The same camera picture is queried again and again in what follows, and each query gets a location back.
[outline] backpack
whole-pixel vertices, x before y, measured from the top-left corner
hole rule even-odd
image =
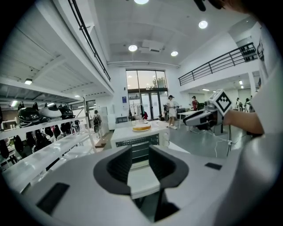
[[[97,117],[93,117],[93,125],[98,125],[98,116]]]

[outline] white table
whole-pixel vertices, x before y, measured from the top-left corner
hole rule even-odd
[[[183,113],[179,113],[178,115],[180,115],[180,119],[179,119],[179,129],[181,128],[181,115],[186,115],[186,116],[189,116],[189,115],[192,115],[194,114],[196,111],[188,111],[188,112],[183,112]]]

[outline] white counter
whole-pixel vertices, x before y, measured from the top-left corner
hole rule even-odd
[[[160,136],[160,145],[163,142],[164,139],[169,139],[169,129],[165,127],[163,123],[156,123],[156,122],[149,122],[148,124],[151,124],[151,129],[147,131],[142,132],[136,132],[133,131],[133,127],[123,127],[123,128],[117,128],[114,131],[113,136],[111,137],[111,147],[116,147],[116,142],[131,140],[131,139],[138,139],[146,136],[151,136],[155,134],[167,134],[167,137],[164,137],[164,135]]]

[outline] cable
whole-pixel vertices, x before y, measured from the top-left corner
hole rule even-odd
[[[229,154],[229,151],[231,151],[231,146],[232,146],[232,134],[231,134],[231,126],[229,125],[229,143],[228,143],[228,151],[227,151],[227,157]]]
[[[243,135],[243,136],[239,137],[239,139],[237,140],[237,142],[236,142],[236,143],[234,143],[234,144],[237,144],[237,143],[238,143],[238,141],[239,141],[242,137],[244,137],[244,136],[247,136],[247,134],[245,134],[245,135]]]
[[[223,142],[223,141],[225,141],[225,140],[220,140],[220,141],[217,141],[217,142],[216,142],[216,146],[215,146],[215,148],[214,148],[215,154],[216,154],[216,158],[217,158],[217,151],[216,151],[217,144],[220,143],[220,142]]]

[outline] black helmet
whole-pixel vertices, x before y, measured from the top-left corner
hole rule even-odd
[[[20,126],[21,127],[26,127],[32,124],[38,124],[40,123],[40,115],[38,110],[36,110],[36,104],[32,108],[27,107],[25,108],[23,103],[20,104],[21,107],[19,108],[18,111],[18,117],[20,119]]]
[[[64,107],[62,107],[62,105],[60,105],[58,107],[58,109],[62,113],[62,119],[69,119],[69,118],[74,118],[75,117],[73,115],[73,111],[67,105],[65,105]]]

